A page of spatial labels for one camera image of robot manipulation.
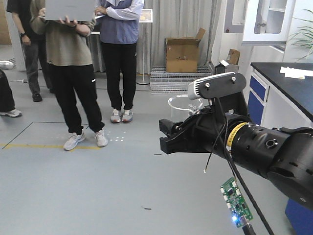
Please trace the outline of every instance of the black pants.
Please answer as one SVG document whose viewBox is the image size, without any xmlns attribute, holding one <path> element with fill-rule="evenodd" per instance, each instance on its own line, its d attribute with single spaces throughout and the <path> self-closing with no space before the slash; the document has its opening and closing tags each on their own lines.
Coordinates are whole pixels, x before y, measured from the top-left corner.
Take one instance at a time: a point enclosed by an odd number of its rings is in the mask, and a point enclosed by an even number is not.
<svg viewBox="0 0 313 235">
<path fill-rule="evenodd" d="M 5 73 L 0 70 L 0 112 L 15 109 L 12 91 Z"/>
<path fill-rule="evenodd" d="M 82 120 L 76 107 L 76 95 L 83 105 L 88 124 L 92 131 L 104 127 L 97 103 L 97 91 L 93 66 L 55 66 L 49 64 L 55 96 L 62 109 L 68 132 L 80 135 Z"/>
<path fill-rule="evenodd" d="M 119 90 L 120 72 L 122 71 L 124 109 L 131 109 L 136 92 L 137 44 L 101 43 L 101 46 L 111 106 L 117 110 L 122 108 L 122 96 Z"/>
<path fill-rule="evenodd" d="M 28 85 L 32 94 L 39 94 L 38 84 L 38 59 L 43 70 L 45 83 L 49 89 L 52 88 L 50 73 L 47 67 L 45 40 L 32 41 L 30 46 L 23 45 L 25 54 L 25 66 Z"/>
</svg>

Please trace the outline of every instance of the clear plastic container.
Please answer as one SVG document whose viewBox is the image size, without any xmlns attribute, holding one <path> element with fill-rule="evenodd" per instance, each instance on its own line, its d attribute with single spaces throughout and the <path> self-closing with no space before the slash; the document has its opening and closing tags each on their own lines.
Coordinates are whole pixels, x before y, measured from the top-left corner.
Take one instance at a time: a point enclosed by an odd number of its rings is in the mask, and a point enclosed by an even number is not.
<svg viewBox="0 0 313 235">
<path fill-rule="evenodd" d="M 190 100 L 188 95 L 179 94 L 168 99 L 171 107 L 171 121 L 185 121 L 203 106 L 202 99 Z"/>
</svg>

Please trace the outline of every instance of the drawer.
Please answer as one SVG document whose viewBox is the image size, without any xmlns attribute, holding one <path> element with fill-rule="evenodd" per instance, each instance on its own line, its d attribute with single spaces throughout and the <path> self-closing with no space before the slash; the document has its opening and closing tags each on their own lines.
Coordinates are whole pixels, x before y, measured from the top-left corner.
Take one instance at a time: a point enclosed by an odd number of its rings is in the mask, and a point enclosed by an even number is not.
<svg viewBox="0 0 313 235">
<path fill-rule="evenodd" d="M 254 92 L 250 91 L 249 101 L 248 101 L 248 112 L 250 114 L 251 120 L 258 125 L 261 125 L 262 116 L 264 111 L 264 105 L 256 97 Z"/>
<path fill-rule="evenodd" d="M 250 79 L 250 87 L 263 102 L 266 102 L 268 88 L 267 85 L 263 85 L 261 81 L 257 79 L 257 76 L 252 75 Z"/>
</svg>

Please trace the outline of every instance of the hand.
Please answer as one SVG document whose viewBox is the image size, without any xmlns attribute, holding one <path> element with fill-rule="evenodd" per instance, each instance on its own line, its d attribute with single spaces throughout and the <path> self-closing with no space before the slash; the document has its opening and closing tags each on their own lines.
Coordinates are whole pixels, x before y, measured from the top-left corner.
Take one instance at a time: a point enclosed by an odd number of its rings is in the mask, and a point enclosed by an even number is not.
<svg viewBox="0 0 313 235">
<path fill-rule="evenodd" d="M 95 9 L 95 14 L 98 16 L 99 14 L 107 15 L 107 9 L 105 7 L 99 6 Z"/>
<path fill-rule="evenodd" d="M 41 8 L 38 12 L 38 17 L 42 20 L 45 21 L 45 8 Z"/>
<path fill-rule="evenodd" d="M 77 26 L 78 21 L 77 20 L 70 21 L 68 16 L 65 16 L 65 21 L 62 21 L 62 19 L 59 19 L 58 23 L 74 28 Z"/>
<path fill-rule="evenodd" d="M 30 45 L 31 45 L 30 38 L 29 38 L 27 35 L 23 36 L 23 37 L 22 37 L 22 43 L 23 43 L 24 45 L 26 45 L 26 46 L 30 46 Z"/>
</svg>

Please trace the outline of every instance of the black countertop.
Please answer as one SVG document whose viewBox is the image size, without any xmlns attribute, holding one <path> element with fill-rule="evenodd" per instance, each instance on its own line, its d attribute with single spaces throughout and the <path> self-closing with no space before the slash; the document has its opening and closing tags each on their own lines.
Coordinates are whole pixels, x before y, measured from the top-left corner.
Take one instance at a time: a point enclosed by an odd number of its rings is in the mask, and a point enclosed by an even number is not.
<svg viewBox="0 0 313 235">
<path fill-rule="evenodd" d="M 281 67 L 313 70 L 313 63 L 251 63 L 251 66 L 313 121 L 313 77 L 295 79 L 279 73 Z"/>
</svg>

